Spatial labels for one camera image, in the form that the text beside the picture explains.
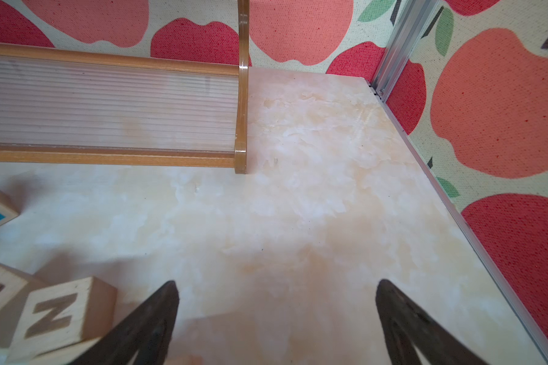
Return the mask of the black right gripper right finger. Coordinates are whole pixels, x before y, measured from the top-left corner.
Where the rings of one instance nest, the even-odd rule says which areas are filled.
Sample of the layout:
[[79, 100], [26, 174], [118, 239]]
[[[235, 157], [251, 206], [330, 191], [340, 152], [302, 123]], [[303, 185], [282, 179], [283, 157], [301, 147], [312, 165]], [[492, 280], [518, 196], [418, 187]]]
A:
[[483, 359], [432, 319], [388, 279], [380, 280], [375, 303], [392, 364], [480, 364]]

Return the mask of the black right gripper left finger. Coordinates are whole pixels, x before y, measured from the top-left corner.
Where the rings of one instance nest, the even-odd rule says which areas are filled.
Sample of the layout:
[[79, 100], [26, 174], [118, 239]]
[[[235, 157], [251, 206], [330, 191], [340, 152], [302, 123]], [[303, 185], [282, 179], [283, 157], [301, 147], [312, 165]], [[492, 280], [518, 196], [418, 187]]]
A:
[[174, 330], [179, 291], [167, 281], [73, 364], [163, 364]]

